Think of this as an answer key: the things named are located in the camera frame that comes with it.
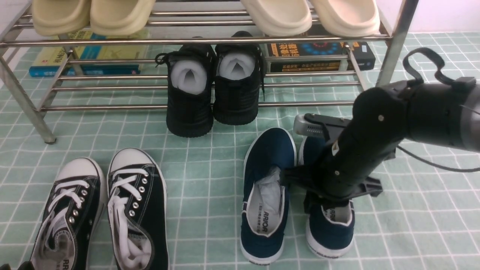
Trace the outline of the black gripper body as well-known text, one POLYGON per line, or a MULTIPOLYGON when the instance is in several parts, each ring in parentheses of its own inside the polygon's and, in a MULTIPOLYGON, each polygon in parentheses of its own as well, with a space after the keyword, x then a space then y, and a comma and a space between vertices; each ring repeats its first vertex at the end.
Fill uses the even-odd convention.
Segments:
POLYGON ((353 198, 370 195, 378 197, 383 192, 379 179, 358 169, 328 169, 315 165, 302 165, 281 172, 280 182, 306 190, 303 202, 305 213, 314 207, 324 210, 345 207, 353 198))

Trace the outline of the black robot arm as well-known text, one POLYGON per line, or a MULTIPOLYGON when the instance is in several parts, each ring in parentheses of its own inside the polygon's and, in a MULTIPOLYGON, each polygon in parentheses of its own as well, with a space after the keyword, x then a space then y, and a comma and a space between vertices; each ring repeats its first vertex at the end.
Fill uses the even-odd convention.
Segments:
POLYGON ((374 87, 355 99, 352 112, 351 120, 319 114, 295 118, 297 134, 326 140, 313 164, 280 174, 283 186, 307 191, 305 211, 315 204, 329 209, 364 195, 379 196, 381 182, 370 174, 405 139, 479 152, 479 85, 473 77, 374 87))

